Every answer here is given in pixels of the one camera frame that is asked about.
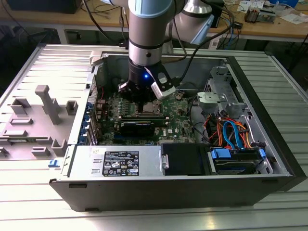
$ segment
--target slotted metal surface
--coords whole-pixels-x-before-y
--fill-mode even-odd
[[[10,102],[12,94],[32,95],[31,91],[34,91],[37,83],[50,82],[51,95],[58,101],[78,99],[82,89],[80,84],[85,83],[86,74],[90,71],[88,57],[92,50],[125,52],[101,46],[48,45],[38,49],[28,63],[29,67],[21,71],[19,83],[12,88],[0,112],[11,113],[7,102]],[[308,123],[305,118],[308,115],[308,104],[305,93],[276,60],[265,53],[199,53],[210,55],[213,52],[235,56],[307,175]],[[1,122],[7,119],[5,114],[0,114],[0,118]],[[271,194],[253,207],[79,213],[71,210],[48,185],[49,179],[54,178],[59,171],[49,170],[47,165],[48,161],[43,160],[0,162],[1,230],[20,230],[25,227],[31,227],[31,230],[69,227],[71,230],[89,231],[308,230],[308,181],[289,192]]]

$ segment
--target metal bracket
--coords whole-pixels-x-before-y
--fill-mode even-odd
[[[164,170],[169,168],[169,161],[168,161],[168,155],[162,155],[162,167]]]

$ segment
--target power supply label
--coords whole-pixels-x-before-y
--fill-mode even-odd
[[[105,152],[104,177],[139,176],[139,152]]]

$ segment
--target black cable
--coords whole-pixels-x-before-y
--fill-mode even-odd
[[[125,8],[123,8],[123,11],[124,11],[124,16],[125,16],[127,27],[129,28],[128,18],[127,18],[127,14],[125,12]]]
[[[233,42],[233,43],[230,44],[230,47],[233,46],[233,45],[235,44],[235,48],[234,48],[234,49],[236,49],[237,43],[238,43],[239,38],[240,38],[240,33],[241,33],[242,30],[237,29],[237,31],[238,31],[238,34],[232,39],[232,41],[235,41],[235,42]],[[222,42],[221,45],[223,45],[223,48],[224,48],[224,47],[227,46],[228,44]]]
[[[186,59],[186,57],[187,57],[187,51],[186,51],[186,49],[185,49],[185,47],[184,47],[184,45],[183,45],[183,43],[182,43],[182,41],[180,39],[177,23],[175,21],[175,16],[176,16],[176,13],[177,13],[177,3],[176,3],[176,0],[174,0],[174,6],[175,6],[175,13],[174,13],[174,17],[173,17],[173,24],[174,24],[175,31],[177,33],[179,44],[180,44],[180,46],[181,46],[181,48],[182,48],[182,50],[184,52],[184,56],[179,58],[179,59],[176,59],[176,60],[166,61],[166,62],[164,62],[164,64],[179,62],[179,61],[182,61],[182,60]]]
[[[230,15],[229,15],[229,19],[227,19],[224,15],[222,15],[221,18],[225,20],[225,23],[226,23],[226,21],[229,21],[229,23],[230,23],[230,21],[231,21],[231,16],[230,16]],[[228,44],[225,43],[225,41],[226,41],[226,39],[227,39],[227,37],[228,37],[228,35],[229,35],[230,32],[231,32],[231,28],[230,28],[230,30],[227,32],[227,35],[226,35],[226,37],[224,38],[224,40],[223,40],[222,42],[220,42],[220,45],[217,47],[217,50],[220,49],[221,46],[223,46],[222,48],[225,49],[225,46],[228,45]]]
[[[183,85],[185,85],[185,84],[190,84],[190,85],[194,86],[196,90],[199,90],[199,88],[197,87],[197,85],[195,85],[193,82],[182,82],[182,83],[179,85],[179,87],[181,87],[181,86],[183,86]]]
[[[105,38],[107,38],[108,40],[110,40],[111,42],[117,44],[116,41],[114,41],[113,39],[111,39],[100,27],[100,25],[98,25],[98,23],[95,21],[95,19],[93,18],[93,15],[88,7],[88,4],[85,0],[82,0],[83,4],[85,5],[87,11],[88,11],[88,14],[89,14],[89,17],[90,19],[92,20],[92,22],[96,25],[96,27],[98,28],[98,30],[105,36]]]
[[[4,10],[6,11],[6,13],[10,16],[10,18],[14,21],[14,22],[16,22],[24,31],[25,31],[25,33],[35,42],[35,43],[37,43],[37,41],[34,39],[34,38],[32,38],[31,37],[31,35],[28,33],[28,31],[22,26],[22,25],[20,25],[20,23],[18,22],[18,21],[16,21],[16,19],[10,14],[10,12],[6,9],[6,7],[5,7],[5,5],[4,5],[4,3],[3,3],[3,0],[1,0],[1,3],[2,3],[2,7],[4,8]]]
[[[198,47],[197,47],[197,48],[194,50],[194,52],[192,53],[192,55],[191,55],[191,57],[190,57],[190,59],[189,59],[189,61],[188,61],[188,63],[187,63],[187,66],[186,66],[186,68],[185,68],[185,70],[184,70],[184,73],[182,74],[182,77],[180,78],[180,81],[183,81],[183,79],[185,78],[185,76],[186,76],[186,74],[187,74],[187,72],[188,72],[188,69],[189,69],[189,67],[190,67],[190,65],[191,65],[191,63],[192,63],[192,61],[193,61],[193,58],[194,58],[195,55],[197,54],[198,50],[199,50],[204,44],[206,44],[207,42],[211,41],[211,40],[214,39],[214,38],[217,38],[217,37],[220,36],[220,35],[223,35],[223,34],[226,33],[228,30],[230,30],[231,27],[234,26],[234,15],[231,13],[231,11],[229,11],[228,9],[224,9],[224,8],[222,8],[222,7],[220,7],[220,6],[217,6],[217,5],[215,5],[215,4],[211,3],[211,2],[207,2],[206,0],[201,0],[201,1],[204,2],[205,4],[208,4],[208,5],[212,6],[212,7],[214,7],[214,8],[218,8],[218,9],[220,9],[220,10],[222,10],[222,11],[227,12],[227,13],[230,15],[230,17],[231,17],[230,25],[229,25],[226,29],[222,30],[221,32],[219,32],[219,33],[213,35],[213,36],[210,37],[210,38],[205,39],[202,43],[200,43],[200,44],[198,45]]]
[[[204,122],[198,122],[198,123],[194,124],[194,126],[196,126],[198,124],[204,124]]]
[[[83,8],[83,6],[84,6],[84,4],[82,3],[81,9],[82,9],[84,12],[88,12],[87,9],[84,9],[84,8]],[[101,4],[101,5],[98,5],[98,6],[96,6],[96,7],[94,8],[93,11],[90,11],[90,12],[91,12],[91,13],[96,13],[96,14],[97,14],[97,13],[104,13],[104,12],[112,11],[112,10],[114,10],[114,9],[119,8],[119,6],[117,6],[117,7],[108,9],[108,10],[98,11],[97,8],[102,7],[102,6],[110,6],[110,4]]]
[[[194,129],[196,132],[198,132],[198,133],[203,137],[204,141],[206,141],[208,144],[211,144],[211,143],[209,142],[209,139],[208,139],[201,131],[199,131],[199,130],[195,127],[195,125],[193,124],[193,122],[192,122],[192,107],[193,107],[193,102],[194,102],[196,99],[197,99],[197,95],[196,95],[196,96],[194,97],[194,99],[192,100],[192,104],[191,104],[191,106],[190,106],[190,108],[189,108],[188,119],[189,119],[189,122],[190,122],[190,124],[192,125],[193,129]]]
[[[295,53],[295,59],[293,59],[293,61],[290,63],[289,66],[289,72],[292,72],[293,69],[296,67],[297,63],[300,61],[300,59],[302,58],[302,55],[305,53],[305,49],[303,50],[303,52],[300,52],[300,50],[302,49],[303,45],[305,44],[306,40],[308,38],[308,33],[304,39],[304,41],[302,42],[302,44],[300,45],[300,47],[298,48],[297,52]]]
[[[124,38],[125,41],[125,46],[127,46],[127,40],[126,37],[124,35],[124,18],[123,18],[123,12],[122,12],[122,8],[121,8],[121,12],[120,12],[120,24],[121,24],[121,31],[122,31],[122,36]]]

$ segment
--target table leg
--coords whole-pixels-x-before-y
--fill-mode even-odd
[[[69,44],[66,31],[63,28],[57,28],[57,31],[61,44]]]

